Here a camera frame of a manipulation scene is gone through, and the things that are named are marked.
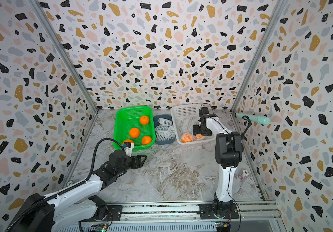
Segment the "white foam net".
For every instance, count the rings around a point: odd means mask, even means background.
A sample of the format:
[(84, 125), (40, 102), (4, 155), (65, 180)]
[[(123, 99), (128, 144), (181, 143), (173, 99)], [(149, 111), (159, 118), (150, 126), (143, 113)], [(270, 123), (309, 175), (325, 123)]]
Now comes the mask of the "white foam net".
[(175, 139), (176, 135), (175, 135), (174, 127), (169, 126), (167, 131), (168, 131), (168, 138), (169, 139)]
[(158, 126), (155, 127), (156, 132), (161, 132), (161, 131), (168, 131), (168, 126), (164, 124), (159, 124)]
[(171, 120), (165, 119), (165, 118), (159, 118), (158, 123), (161, 124), (161, 125), (166, 125), (168, 127), (173, 125)]

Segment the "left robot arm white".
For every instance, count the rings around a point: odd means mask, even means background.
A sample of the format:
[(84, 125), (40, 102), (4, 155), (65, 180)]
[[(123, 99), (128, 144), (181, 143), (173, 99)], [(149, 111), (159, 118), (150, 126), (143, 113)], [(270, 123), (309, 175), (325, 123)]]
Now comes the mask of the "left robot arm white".
[(86, 219), (104, 219), (108, 216), (108, 207), (97, 193), (128, 170), (141, 168), (146, 159), (144, 155), (130, 157), (123, 150), (115, 150), (88, 179), (54, 193), (29, 196), (6, 231), (57, 232)]

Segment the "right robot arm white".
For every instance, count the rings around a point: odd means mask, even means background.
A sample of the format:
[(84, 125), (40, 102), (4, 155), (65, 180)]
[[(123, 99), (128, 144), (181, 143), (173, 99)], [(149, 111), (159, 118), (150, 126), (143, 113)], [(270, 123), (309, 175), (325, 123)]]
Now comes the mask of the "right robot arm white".
[(199, 123), (193, 126), (193, 135), (216, 135), (214, 155), (219, 165), (219, 183), (212, 209), (216, 217), (227, 218), (234, 210), (232, 190), (235, 171), (242, 161), (241, 134), (229, 130), (207, 107), (201, 107), (198, 113)]

